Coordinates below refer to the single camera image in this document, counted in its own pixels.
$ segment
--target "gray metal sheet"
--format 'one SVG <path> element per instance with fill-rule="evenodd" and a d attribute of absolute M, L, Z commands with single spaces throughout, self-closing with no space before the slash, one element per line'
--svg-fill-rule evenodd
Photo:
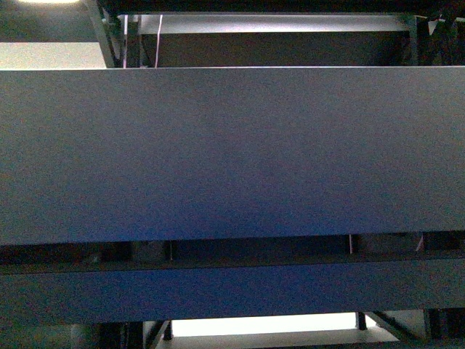
<path fill-rule="evenodd" d="M 0 274 L 0 326 L 462 308 L 464 278 L 463 259 L 26 271 Z"/>
<path fill-rule="evenodd" d="M 160 15 L 143 15 L 140 34 L 157 34 Z M 394 15 L 164 15 L 162 34 L 408 31 Z"/>
<path fill-rule="evenodd" d="M 0 72 L 0 244 L 465 229 L 465 68 Z"/>

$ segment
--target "floor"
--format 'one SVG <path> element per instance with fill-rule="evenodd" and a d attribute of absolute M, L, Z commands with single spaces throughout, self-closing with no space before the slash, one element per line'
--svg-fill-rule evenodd
<path fill-rule="evenodd" d="M 355 328 L 355 314 L 223 318 L 173 321 L 174 339 L 157 349 L 249 349 L 397 339 L 367 318 L 367 331 Z"/>
<path fill-rule="evenodd" d="M 394 342 L 396 340 L 397 339 L 389 332 L 379 327 L 372 327 L 367 331 L 340 329 L 333 331 L 289 332 L 279 334 L 175 337 L 169 342 L 161 341 L 156 349 L 246 349 L 363 342 Z"/>

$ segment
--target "gray panel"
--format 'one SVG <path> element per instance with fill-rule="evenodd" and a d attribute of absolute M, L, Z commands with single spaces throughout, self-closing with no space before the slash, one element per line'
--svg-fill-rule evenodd
<path fill-rule="evenodd" d="M 157 34 L 160 15 L 143 15 L 139 34 Z M 408 31 L 389 15 L 164 15 L 162 34 Z"/>
<path fill-rule="evenodd" d="M 0 244 L 465 230 L 465 68 L 0 85 Z"/>
<path fill-rule="evenodd" d="M 96 272 L 63 268 L 62 273 L 37 274 L 30 270 L 0 276 L 0 326 L 465 306 L 464 259 Z"/>

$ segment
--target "white wire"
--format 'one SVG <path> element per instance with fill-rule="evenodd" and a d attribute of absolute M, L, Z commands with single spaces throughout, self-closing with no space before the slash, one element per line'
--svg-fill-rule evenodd
<path fill-rule="evenodd" d="M 160 54 L 160 37 L 161 37 L 161 23 L 163 22 L 163 15 L 160 15 L 160 25 L 157 32 L 157 52 L 155 54 L 155 68 L 158 68 L 158 55 Z"/>

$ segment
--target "bright light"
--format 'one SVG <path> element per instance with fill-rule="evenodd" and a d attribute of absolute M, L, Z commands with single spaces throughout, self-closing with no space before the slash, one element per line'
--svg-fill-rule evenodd
<path fill-rule="evenodd" d="M 367 318 L 368 327 L 375 325 L 374 321 Z M 176 337 L 312 332 L 354 328 L 354 313 L 173 321 L 173 333 Z"/>
<path fill-rule="evenodd" d="M 79 0 L 18 0 L 19 2 L 27 2 L 29 4 L 72 4 Z"/>

